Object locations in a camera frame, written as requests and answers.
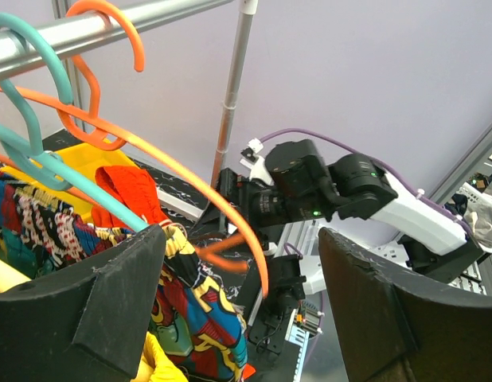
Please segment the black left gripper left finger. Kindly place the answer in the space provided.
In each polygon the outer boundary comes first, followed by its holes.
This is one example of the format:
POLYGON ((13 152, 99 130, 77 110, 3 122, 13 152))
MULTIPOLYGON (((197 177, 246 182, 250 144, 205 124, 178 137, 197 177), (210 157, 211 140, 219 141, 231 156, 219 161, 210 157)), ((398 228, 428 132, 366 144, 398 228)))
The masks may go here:
POLYGON ((0 293, 0 381, 134 379, 165 248, 151 225, 0 293))

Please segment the orange plastic hanger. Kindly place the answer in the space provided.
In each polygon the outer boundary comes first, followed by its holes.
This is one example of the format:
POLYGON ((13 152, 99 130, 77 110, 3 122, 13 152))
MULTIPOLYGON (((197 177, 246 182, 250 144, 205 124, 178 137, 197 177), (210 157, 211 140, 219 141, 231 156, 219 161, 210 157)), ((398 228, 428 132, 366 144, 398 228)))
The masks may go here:
POLYGON ((57 99, 51 96, 45 95, 40 92, 31 91, 26 88, 21 88, 21 94, 28 99, 34 100, 38 103, 61 110, 71 116, 76 117, 86 123, 93 125, 101 129, 105 134, 113 134, 117 138, 121 138, 123 141, 135 146, 141 151, 149 154, 151 157, 157 159, 164 166, 173 170, 178 176, 183 177, 189 182, 195 189, 203 194, 210 202, 213 202, 222 212, 224 212, 233 223, 236 223, 240 234, 243 236, 245 242, 248 244, 252 254, 254 255, 256 265, 258 267, 260 282, 262 288, 262 295, 268 294, 268 273, 267 264, 264 258, 264 253, 261 248, 260 242, 256 238, 253 230, 248 225, 247 221, 222 197, 216 192, 210 185, 206 184, 196 174, 184 167, 181 163, 177 162, 174 158, 146 142, 139 136, 132 134, 129 131, 124 130, 121 127, 116 126, 113 123, 109 123, 104 119, 96 117, 90 117, 85 111, 80 110, 78 107, 64 105, 57 99))

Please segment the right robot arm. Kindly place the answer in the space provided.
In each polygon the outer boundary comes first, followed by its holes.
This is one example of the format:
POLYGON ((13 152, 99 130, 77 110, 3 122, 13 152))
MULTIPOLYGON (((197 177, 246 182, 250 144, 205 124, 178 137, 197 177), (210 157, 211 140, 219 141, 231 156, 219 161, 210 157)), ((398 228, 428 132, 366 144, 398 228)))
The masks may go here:
POLYGON ((442 283, 457 279, 484 250, 458 214, 428 200, 382 161, 361 152, 326 164, 310 139, 282 142, 265 156, 252 140, 241 153, 248 176, 226 168, 217 192, 232 202, 262 244, 263 230, 324 219, 375 220, 401 232, 413 271, 442 283))

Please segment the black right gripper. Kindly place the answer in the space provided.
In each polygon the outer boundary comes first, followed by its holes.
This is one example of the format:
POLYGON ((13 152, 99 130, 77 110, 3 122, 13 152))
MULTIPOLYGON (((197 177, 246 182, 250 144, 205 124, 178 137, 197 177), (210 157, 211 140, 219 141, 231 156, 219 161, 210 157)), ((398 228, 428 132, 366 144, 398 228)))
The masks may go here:
MULTIPOLYGON (((220 171, 216 191, 237 211, 240 212, 240 193, 244 178, 230 168, 220 171)), ((213 202, 209 202, 201 218, 201 233, 204 239, 225 239, 239 233, 236 223, 222 212, 213 202)))

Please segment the orange shorts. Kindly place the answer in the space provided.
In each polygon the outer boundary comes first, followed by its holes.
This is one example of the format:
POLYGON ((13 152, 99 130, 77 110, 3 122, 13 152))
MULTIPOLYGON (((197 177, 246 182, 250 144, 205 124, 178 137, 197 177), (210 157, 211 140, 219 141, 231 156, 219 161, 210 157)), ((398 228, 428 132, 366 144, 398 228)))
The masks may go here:
POLYGON ((166 226, 172 220, 162 211, 154 179, 136 166, 102 166, 96 184, 148 224, 166 226))

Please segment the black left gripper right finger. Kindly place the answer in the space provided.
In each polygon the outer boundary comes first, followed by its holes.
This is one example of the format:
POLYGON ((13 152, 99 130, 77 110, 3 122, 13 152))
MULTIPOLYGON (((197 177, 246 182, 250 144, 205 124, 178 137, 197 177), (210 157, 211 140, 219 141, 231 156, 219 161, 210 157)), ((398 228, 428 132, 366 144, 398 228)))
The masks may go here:
POLYGON ((440 283, 329 229, 318 251, 351 381, 492 381, 492 297, 440 283))

